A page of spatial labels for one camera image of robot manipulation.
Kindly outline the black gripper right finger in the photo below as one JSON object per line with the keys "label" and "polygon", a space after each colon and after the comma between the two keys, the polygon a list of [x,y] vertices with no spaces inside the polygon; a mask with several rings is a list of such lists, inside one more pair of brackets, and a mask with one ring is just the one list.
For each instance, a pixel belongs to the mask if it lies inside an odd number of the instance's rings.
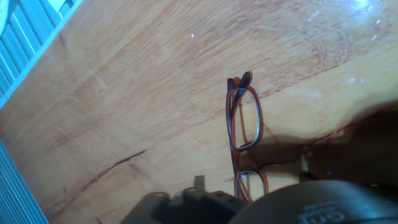
{"label": "black gripper right finger", "polygon": [[308,169],[308,161],[306,158],[305,154],[302,154],[300,156],[300,165],[301,165],[301,171],[299,173],[299,182],[308,182],[308,181],[313,181],[313,180],[318,180],[319,178],[311,173]]}

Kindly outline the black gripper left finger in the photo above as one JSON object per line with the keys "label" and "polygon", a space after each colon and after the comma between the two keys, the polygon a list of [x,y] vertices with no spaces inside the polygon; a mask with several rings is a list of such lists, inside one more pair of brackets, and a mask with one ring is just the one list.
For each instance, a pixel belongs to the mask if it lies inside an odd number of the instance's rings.
{"label": "black gripper left finger", "polygon": [[165,192],[145,195],[122,219],[121,224],[218,224],[228,223],[248,202],[223,191],[207,192],[205,177],[173,197]]}

